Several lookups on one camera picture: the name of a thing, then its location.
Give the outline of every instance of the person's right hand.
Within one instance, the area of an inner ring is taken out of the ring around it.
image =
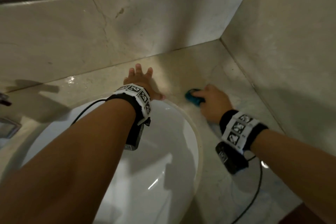
[[[201,103],[199,107],[204,117],[213,123],[219,124],[223,114],[233,109],[227,94],[211,84],[205,86],[204,90],[195,91],[192,95],[205,99],[205,103]]]

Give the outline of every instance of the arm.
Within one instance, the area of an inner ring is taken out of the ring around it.
[[[201,112],[219,124],[222,115],[232,110],[228,96],[215,86],[193,93],[205,98]],[[336,223],[336,157],[308,144],[269,129],[263,130],[251,151],[265,161],[305,204],[327,223]]]
[[[130,69],[124,84],[146,88],[153,70]],[[65,130],[0,187],[0,223],[92,223],[119,163],[135,111],[123,99],[97,107]]]

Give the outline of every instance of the wristband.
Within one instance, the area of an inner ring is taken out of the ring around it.
[[[219,124],[223,133],[222,140],[240,154],[243,154],[245,150],[250,150],[258,134],[268,129],[259,120],[236,110],[226,112]]]
[[[115,98],[124,99],[134,107],[137,125],[144,123],[151,114],[152,107],[149,94],[141,86],[133,83],[124,85],[117,89],[106,101]]]

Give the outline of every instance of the bathroom sink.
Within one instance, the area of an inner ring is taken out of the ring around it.
[[[52,122],[31,145],[23,165],[68,128],[90,103]],[[153,101],[152,105],[151,125],[145,126],[137,150],[124,150],[95,224],[175,223],[191,202],[199,161],[195,133],[172,104]]]

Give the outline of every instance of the marble countertop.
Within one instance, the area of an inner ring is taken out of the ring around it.
[[[254,159],[248,169],[231,176],[215,152],[218,138],[199,109],[185,100],[185,92],[212,83],[229,95],[236,109],[263,121],[271,129],[282,131],[218,40],[9,93],[13,105],[1,107],[0,116],[21,123],[22,128],[0,150],[1,178],[16,165],[18,152],[28,147],[56,116],[108,96],[122,84],[128,69],[136,63],[141,63],[144,69],[153,67],[158,89],[187,114],[199,134],[195,197],[182,222],[231,223],[254,196],[260,174],[258,160]],[[300,202],[270,169],[263,169],[259,195],[239,223],[277,223]]]

